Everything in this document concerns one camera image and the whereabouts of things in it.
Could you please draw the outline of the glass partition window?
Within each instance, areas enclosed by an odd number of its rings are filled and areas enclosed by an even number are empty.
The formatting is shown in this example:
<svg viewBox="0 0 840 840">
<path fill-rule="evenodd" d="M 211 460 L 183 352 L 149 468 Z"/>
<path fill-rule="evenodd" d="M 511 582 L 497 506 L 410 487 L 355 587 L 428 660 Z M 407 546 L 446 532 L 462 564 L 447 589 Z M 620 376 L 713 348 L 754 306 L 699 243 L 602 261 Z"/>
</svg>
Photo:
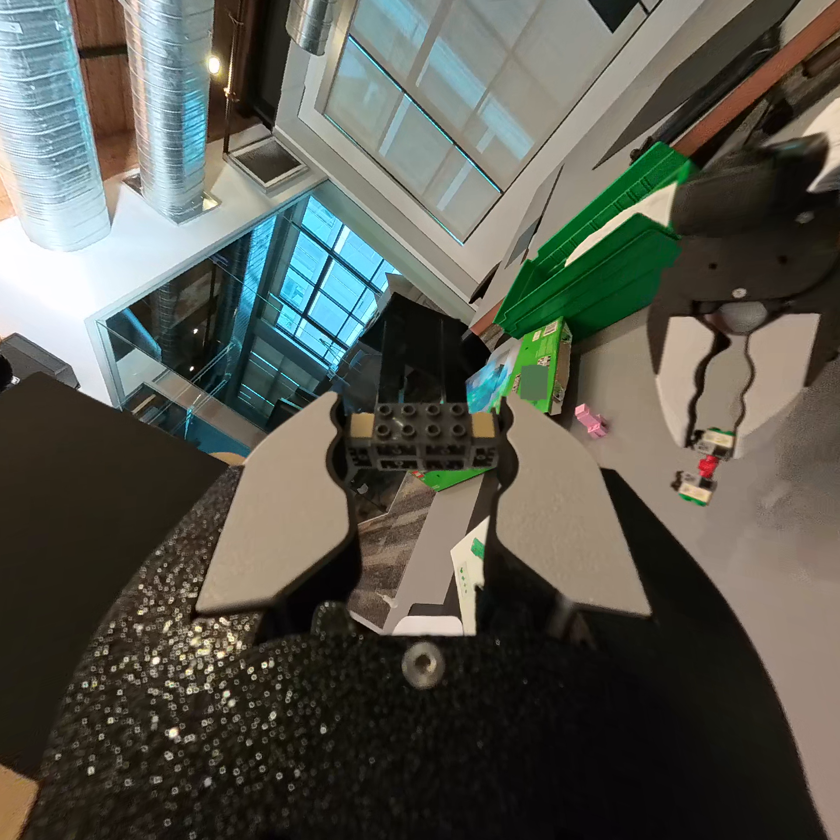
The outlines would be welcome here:
<svg viewBox="0 0 840 840">
<path fill-rule="evenodd" d="M 305 193 L 99 320 L 117 407 L 207 454 L 247 455 L 355 361 L 391 275 Z"/>
</svg>

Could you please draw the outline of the black grey brick assembly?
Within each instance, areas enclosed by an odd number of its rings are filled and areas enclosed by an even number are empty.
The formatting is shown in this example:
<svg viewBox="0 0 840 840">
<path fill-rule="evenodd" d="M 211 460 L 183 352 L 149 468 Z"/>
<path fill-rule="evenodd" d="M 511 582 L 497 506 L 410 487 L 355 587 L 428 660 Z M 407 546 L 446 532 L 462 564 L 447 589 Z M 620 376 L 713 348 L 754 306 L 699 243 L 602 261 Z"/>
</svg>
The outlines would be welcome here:
<svg viewBox="0 0 840 840">
<path fill-rule="evenodd" d="M 362 342 L 380 353 L 381 368 L 372 409 L 343 420 L 354 467 L 425 474 L 497 466 L 497 415 L 467 401 L 468 379 L 490 357 L 480 337 L 395 292 Z"/>
</svg>

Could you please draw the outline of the black panel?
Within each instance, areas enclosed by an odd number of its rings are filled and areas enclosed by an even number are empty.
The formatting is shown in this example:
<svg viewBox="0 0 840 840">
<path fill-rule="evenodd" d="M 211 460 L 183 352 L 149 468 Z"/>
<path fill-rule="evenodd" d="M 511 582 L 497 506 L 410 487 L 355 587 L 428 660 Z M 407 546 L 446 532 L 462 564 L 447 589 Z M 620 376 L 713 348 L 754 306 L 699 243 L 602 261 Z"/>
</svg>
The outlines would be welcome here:
<svg viewBox="0 0 840 840">
<path fill-rule="evenodd" d="M 243 467 L 33 374 L 2 394 L 2 764 L 38 806 L 229 804 L 283 766 L 262 612 L 197 614 Z"/>
</svg>

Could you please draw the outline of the green toy set box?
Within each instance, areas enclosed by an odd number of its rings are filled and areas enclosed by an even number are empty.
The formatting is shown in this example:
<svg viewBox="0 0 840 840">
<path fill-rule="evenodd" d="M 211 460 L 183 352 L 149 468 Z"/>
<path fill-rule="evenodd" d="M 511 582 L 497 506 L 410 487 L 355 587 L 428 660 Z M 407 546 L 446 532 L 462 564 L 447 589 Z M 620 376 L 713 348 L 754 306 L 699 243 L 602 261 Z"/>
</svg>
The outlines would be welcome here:
<svg viewBox="0 0 840 840">
<path fill-rule="evenodd" d="M 521 399 L 546 416 L 561 413 L 571 366 L 572 334 L 563 318 L 502 341 L 478 371 L 466 381 L 469 412 L 499 415 L 503 399 Z"/>
</svg>

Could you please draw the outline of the black device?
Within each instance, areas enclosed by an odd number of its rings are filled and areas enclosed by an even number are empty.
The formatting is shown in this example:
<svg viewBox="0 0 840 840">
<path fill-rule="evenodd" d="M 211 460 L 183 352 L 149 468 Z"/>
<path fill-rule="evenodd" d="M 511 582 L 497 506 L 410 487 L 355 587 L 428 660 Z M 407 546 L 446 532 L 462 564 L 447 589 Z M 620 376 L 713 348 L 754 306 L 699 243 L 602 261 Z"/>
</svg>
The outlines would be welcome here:
<svg viewBox="0 0 840 840">
<path fill-rule="evenodd" d="M 44 373 L 78 390 L 78 378 L 69 363 L 44 350 L 20 333 L 1 340 L 1 392 L 36 373 Z"/>
</svg>

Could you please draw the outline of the white green instruction booklet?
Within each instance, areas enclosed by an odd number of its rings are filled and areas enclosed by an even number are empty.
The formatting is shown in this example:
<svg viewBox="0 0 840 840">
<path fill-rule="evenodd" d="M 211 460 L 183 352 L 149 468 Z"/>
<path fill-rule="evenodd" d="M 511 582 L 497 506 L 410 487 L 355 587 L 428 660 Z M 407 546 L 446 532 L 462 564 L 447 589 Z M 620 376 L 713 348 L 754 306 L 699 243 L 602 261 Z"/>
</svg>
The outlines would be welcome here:
<svg viewBox="0 0 840 840">
<path fill-rule="evenodd" d="M 465 636 L 476 635 L 476 591 L 485 583 L 484 556 L 489 524 L 489 517 L 481 520 L 450 551 Z"/>
</svg>

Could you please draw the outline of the ceiling vent grille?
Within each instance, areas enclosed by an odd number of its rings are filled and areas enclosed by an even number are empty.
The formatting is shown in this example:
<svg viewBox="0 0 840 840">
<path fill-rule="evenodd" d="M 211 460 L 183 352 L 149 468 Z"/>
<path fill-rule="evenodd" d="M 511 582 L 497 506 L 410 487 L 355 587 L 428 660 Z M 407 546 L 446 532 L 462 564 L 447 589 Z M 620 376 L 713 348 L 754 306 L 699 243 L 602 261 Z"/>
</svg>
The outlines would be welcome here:
<svg viewBox="0 0 840 840">
<path fill-rule="evenodd" d="M 266 194 L 309 172 L 309 167 L 270 134 L 223 154 L 224 160 L 246 175 Z"/>
</svg>

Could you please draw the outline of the large frosted window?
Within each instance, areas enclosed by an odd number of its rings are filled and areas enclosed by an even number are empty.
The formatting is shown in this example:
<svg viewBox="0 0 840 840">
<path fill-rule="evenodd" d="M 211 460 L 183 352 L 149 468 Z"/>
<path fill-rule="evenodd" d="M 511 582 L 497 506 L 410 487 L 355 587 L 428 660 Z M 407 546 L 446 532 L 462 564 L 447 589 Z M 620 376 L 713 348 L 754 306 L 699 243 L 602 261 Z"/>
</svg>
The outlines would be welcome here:
<svg viewBox="0 0 840 840">
<path fill-rule="evenodd" d="M 354 2 L 318 105 L 463 244 L 658 5 Z"/>
</svg>

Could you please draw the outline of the green plastic bin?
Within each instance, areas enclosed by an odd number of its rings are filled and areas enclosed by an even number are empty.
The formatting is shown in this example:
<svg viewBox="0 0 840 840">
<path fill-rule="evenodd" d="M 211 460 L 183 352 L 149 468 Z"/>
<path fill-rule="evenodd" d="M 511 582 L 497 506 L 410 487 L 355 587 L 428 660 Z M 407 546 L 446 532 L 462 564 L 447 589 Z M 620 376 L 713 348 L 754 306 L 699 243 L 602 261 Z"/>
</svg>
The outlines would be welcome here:
<svg viewBox="0 0 840 840">
<path fill-rule="evenodd" d="M 648 306 L 679 254 L 670 201 L 696 172 L 655 142 L 524 261 L 494 323 L 520 338 L 563 318 L 583 340 Z"/>
</svg>

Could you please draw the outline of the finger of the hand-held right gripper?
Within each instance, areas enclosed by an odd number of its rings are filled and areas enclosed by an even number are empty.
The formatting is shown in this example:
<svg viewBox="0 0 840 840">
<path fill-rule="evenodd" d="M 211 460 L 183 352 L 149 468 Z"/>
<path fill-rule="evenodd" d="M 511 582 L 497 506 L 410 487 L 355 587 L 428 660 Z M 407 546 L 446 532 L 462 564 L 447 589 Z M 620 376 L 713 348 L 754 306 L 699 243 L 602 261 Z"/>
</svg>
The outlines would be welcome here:
<svg viewBox="0 0 840 840">
<path fill-rule="evenodd" d="M 728 314 L 730 459 L 775 431 L 805 389 L 820 319 L 817 313 Z"/>
<path fill-rule="evenodd" d="M 718 335 L 693 317 L 668 320 L 656 387 L 665 425 L 675 444 L 688 448 L 695 432 L 697 402 Z"/>
</svg>

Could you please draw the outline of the small silver ventilation duct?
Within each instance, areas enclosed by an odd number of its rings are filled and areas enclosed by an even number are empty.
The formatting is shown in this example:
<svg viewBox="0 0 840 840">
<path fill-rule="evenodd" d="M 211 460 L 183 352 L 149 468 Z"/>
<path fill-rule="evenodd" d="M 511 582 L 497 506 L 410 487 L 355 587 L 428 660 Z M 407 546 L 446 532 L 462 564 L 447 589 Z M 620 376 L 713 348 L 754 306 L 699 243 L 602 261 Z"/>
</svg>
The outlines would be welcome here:
<svg viewBox="0 0 840 840">
<path fill-rule="evenodd" d="M 290 1 L 287 33 L 311 56 L 337 59 L 357 5 L 357 1 Z"/>
</svg>

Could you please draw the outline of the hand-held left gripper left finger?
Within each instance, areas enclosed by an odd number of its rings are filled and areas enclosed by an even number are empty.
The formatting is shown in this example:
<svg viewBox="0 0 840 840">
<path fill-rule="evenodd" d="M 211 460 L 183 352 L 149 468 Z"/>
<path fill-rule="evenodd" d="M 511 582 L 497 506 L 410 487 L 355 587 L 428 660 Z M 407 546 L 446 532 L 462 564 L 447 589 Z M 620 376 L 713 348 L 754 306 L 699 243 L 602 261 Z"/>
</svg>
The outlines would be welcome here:
<svg viewBox="0 0 840 840">
<path fill-rule="evenodd" d="M 346 608 L 362 563 L 344 420 L 340 396 L 328 392 L 247 457 L 196 616 L 257 613 L 285 635 L 309 630 L 322 604 Z"/>
</svg>

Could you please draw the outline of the large silver ventilation duct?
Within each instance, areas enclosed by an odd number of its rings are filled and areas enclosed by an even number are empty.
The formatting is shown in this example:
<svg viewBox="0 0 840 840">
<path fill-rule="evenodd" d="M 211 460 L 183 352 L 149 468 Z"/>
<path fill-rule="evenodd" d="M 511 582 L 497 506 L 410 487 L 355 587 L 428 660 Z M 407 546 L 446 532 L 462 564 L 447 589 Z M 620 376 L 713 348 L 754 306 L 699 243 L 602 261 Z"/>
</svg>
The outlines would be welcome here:
<svg viewBox="0 0 840 840">
<path fill-rule="evenodd" d="M 213 1 L 121 1 L 140 190 L 174 224 L 203 211 Z"/>
<path fill-rule="evenodd" d="M 1 170 L 36 245 L 73 252 L 109 234 L 67 1 L 1 2 Z"/>
</svg>

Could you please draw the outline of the small green white brick model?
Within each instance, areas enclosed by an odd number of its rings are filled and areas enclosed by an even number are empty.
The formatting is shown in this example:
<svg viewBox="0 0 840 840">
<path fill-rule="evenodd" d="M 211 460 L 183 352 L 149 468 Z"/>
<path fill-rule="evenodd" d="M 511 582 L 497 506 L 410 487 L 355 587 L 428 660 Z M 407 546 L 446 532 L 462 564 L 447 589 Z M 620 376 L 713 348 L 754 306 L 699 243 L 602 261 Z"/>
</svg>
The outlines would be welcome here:
<svg viewBox="0 0 840 840">
<path fill-rule="evenodd" d="M 718 486 L 716 472 L 721 462 L 732 456 L 736 438 L 733 432 L 712 427 L 697 430 L 690 447 L 700 459 L 694 471 L 679 470 L 671 483 L 677 495 L 693 505 L 706 508 Z"/>
</svg>

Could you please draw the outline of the brown cardboard piece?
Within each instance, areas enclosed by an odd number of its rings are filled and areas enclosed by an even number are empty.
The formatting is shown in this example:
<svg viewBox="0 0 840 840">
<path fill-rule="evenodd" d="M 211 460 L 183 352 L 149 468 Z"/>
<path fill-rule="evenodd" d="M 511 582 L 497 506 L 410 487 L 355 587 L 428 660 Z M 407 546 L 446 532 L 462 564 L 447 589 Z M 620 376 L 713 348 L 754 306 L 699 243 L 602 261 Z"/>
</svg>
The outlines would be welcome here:
<svg viewBox="0 0 840 840">
<path fill-rule="evenodd" d="M 1 764 L 1 839 L 20 839 L 39 796 L 39 784 Z"/>
</svg>

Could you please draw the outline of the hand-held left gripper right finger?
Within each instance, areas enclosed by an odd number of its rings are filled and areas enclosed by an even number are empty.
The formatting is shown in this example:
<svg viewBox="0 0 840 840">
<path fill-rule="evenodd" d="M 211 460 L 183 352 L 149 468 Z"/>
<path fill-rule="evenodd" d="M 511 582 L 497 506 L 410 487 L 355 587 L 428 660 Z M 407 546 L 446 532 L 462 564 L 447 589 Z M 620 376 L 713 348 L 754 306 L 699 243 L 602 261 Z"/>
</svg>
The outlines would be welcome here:
<svg viewBox="0 0 840 840">
<path fill-rule="evenodd" d="M 494 619 L 560 638 L 582 612 L 653 613 L 600 467 L 519 396 L 502 400 Z"/>
</svg>

